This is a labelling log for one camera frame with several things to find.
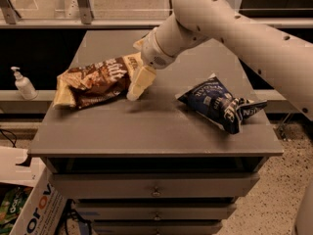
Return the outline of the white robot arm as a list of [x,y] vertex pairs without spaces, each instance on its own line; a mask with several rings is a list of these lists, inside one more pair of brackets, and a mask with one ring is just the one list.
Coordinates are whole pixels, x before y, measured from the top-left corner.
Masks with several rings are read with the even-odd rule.
[[143,65],[131,76],[127,99],[137,100],[152,85],[157,69],[211,38],[313,118],[313,44],[245,17],[226,0],[174,0],[173,14],[134,43]]

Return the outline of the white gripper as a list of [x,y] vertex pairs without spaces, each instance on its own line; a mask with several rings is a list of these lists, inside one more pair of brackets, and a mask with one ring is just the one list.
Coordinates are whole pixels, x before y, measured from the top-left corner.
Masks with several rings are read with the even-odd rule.
[[175,58],[165,54],[157,43],[157,29],[154,28],[144,38],[139,39],[133,47],[141,51],[141,59],[148,66],[137,68],[131,77],[131,83],[127,92],[127,99],[136,101],[143,92],[154,83],[157,70],[163,70],[171,65]]

